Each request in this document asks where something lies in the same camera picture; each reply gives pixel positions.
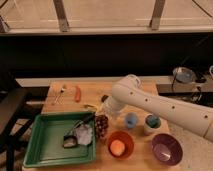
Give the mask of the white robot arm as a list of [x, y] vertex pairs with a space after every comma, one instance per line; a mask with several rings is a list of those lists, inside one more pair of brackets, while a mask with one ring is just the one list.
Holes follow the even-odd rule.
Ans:
[[213, 142], [213, 108], [154, 95], [140, 85], [136, 75], [123, 77], [112, 86], [102, 109], [117, 117], [126, 105], [134, 106]]

